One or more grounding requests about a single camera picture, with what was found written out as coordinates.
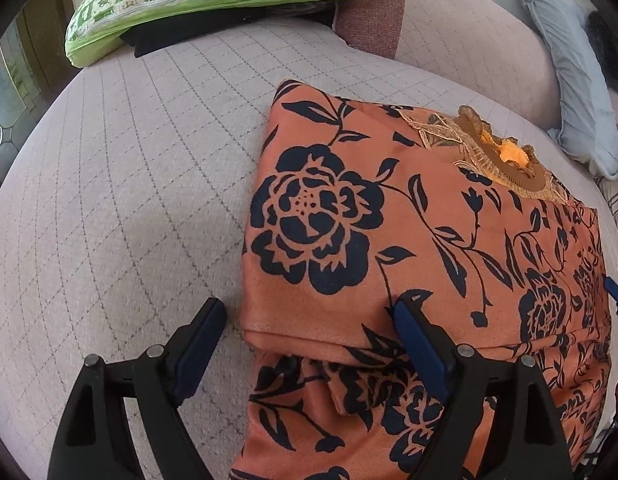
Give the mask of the orange black floral garment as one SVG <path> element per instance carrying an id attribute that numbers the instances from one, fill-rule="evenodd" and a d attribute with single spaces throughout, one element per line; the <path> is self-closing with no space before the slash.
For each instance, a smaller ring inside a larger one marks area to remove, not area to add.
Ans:
<path id="1" fill-rule="evenodd" d="M 597 212 L 469 106 L 447 115 L 295 80 L 270 108 L 243 248 L 257 351 L 234 479 L 403 479 L 443 404 L 394 330 L 401 296 L 490 359 L 534 356 L 578 463 L 603 413 Z"/>

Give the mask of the black folded cloth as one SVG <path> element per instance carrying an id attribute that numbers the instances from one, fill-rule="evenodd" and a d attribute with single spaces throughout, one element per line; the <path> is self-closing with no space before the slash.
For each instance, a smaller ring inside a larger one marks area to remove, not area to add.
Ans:
<path id="1" fill-rule="evenodd" d="M 134 25 L 120 39 L 134 48 L 136 58 L 141 58 L 183 41 L 255 23 L 263 18 L 304 18 L 331 26 L 335 11 L 336 3 L 333 1 L 197 11 Z"/>

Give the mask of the light blue pillow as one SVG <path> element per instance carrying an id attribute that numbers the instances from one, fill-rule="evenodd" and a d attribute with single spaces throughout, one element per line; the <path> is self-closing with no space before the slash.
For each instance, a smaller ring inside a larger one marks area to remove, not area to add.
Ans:
<path id="1" fill-rule="evenodd" d="M 618 178 L 618 129 L 607 84 L 578 13 L 565 0 L 520 0 L 548 48 L 560 126 L 548 132 L 595 177 Z"/>

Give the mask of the beige quilted bed cover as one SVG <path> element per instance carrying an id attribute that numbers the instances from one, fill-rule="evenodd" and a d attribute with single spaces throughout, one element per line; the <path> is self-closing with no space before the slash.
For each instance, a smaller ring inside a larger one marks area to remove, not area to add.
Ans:
<path id="1" fill-rule="evenodd" d="M 351 47 L 325 26 L 263 21 L 82 70 L 29 136 L 0 191 L 0 438 L 27 477 L 48 472 L 82 361 L 133 359 L 209 297 L 228 325 L 181 415 L 213 474 L 248 436 L 256 349 L 241 326 L 243 248 L 279 85 L 455 115 L 472 107 L 598 215 L 605 274 L 618 231 L 591 177 L 531 122 L 443 77 Z M 593 439 L 614 411 L 618 318 Z"/>

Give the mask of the dark fuzzy item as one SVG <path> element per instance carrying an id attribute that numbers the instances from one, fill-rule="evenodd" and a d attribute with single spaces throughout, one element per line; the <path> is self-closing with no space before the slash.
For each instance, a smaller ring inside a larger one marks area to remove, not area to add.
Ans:
<path id="1" fill-rule="evenodd" d="M 618 39 L 598 11 L 588 15 L 584 29 L 607 85 L 618 93 Z"/>

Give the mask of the beige quilted bolster cushion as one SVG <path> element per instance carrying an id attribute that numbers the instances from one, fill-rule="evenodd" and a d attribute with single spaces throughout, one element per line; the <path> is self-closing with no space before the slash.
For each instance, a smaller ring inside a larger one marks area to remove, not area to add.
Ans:
<path id="1" fill-rule="evenodd" d="M 350 47 L 454 81 L 539 128 L 560 123 L 548 49 L 491 0 L 343 0 L 333 29 Z"/>

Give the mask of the stained glass window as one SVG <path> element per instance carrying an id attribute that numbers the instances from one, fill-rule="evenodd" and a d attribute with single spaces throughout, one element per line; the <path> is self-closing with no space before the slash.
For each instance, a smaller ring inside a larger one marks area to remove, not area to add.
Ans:
<path id="1" fill-rule="evenodd" d="M 0 188 L 48 106 L 13 20 L 0 38 Z"/>

